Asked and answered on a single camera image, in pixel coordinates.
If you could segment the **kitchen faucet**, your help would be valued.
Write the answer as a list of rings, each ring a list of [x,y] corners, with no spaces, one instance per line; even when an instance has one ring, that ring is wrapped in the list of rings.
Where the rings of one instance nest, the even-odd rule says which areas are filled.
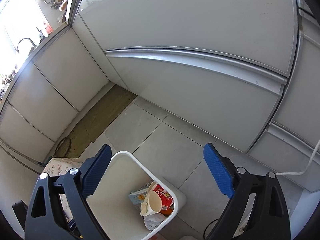
[[[24,49],[29,49],[29,50],[33,51],[36,47],[37,47],[37,45],[35,44],[35,42],[31,38],[25,37],[25,38],[22,38],[21,40],[19,40],[19,42],[16,46],[16,51],[19,54]]]

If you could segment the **white kitchen cabinets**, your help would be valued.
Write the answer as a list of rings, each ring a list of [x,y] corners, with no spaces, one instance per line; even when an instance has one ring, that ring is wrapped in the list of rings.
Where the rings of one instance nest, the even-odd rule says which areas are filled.
[[[1,104],[1,146],[41,166],[112,85],[319,190],[319,0],[69,0]]]

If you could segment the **white plastic trash bin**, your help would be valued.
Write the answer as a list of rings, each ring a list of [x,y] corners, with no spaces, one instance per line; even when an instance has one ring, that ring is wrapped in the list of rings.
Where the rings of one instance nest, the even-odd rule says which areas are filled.
[[[110,239],[151,239],[186,204],[186,196],[132,153],[110,161],[87,203]]]

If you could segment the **floral tablecloth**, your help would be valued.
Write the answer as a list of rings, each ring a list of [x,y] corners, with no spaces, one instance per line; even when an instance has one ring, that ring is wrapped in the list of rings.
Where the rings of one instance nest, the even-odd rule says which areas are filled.
[[[50,177],[64,175],[72,168],[80,168],[83,161],[79,158],[52,158],[45,166],[43,173],[47,173]],[[64,194],[59,194],[63,213],[67,222],[73,219],[67,198]]]

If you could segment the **brown floor mat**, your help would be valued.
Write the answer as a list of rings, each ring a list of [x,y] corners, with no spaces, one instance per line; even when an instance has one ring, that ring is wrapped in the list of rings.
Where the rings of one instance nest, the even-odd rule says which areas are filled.
[[[114,85],[58,142],[53,156],[80,157],[136,97],[136,94]]]

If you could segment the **red instant noodle cup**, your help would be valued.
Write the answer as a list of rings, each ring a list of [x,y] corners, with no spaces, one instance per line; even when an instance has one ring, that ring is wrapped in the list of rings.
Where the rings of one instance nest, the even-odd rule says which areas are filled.
[[[153,191],[158,194],[162,202],[160,213],[165,216],[170,215],[174,209],[174,200],[172,196],[159,184],[155,184]]]

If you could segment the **crushed floral paper cup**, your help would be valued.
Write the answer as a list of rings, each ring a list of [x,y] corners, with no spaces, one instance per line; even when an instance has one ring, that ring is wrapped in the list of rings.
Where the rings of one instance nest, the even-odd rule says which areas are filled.
[[[143,217],[157,214],[162,210],[162,200],[158,193],[153,190],[156,186],[157,182],[153,181],[141,203],[140,215]]]

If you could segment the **light blue carton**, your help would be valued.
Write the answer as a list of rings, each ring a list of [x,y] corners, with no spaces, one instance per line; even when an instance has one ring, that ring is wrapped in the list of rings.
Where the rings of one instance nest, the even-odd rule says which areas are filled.
[[[129,193],[129,200],[133,205],[140,204],[146,197],[149,186],[153,183],[153,180],[148,180],[142,187]]]

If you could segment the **white paper wad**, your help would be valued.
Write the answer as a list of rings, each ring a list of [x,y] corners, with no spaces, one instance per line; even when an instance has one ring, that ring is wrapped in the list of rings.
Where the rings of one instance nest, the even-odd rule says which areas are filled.
[[[165,220],[166,220],[165,215],[161,213],[156,213],[153,215],[145,216],[144,224],[149,231],[152,231],[152,230],[155,230],[155,228],[157,228]]]

